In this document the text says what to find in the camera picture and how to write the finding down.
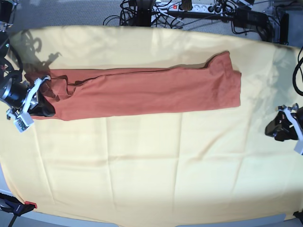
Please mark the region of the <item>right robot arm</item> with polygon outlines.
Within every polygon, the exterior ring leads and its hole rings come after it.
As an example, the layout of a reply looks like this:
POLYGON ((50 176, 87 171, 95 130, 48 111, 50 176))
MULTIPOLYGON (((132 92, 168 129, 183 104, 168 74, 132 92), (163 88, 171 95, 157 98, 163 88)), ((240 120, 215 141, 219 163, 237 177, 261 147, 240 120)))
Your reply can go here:
POLYGON ((22 82, 23 63, 10 43, 8 29, 14 24, 18 0, 0 2, 0 100, 13 112, 30 111, 38 105, 38 90, 22 82))

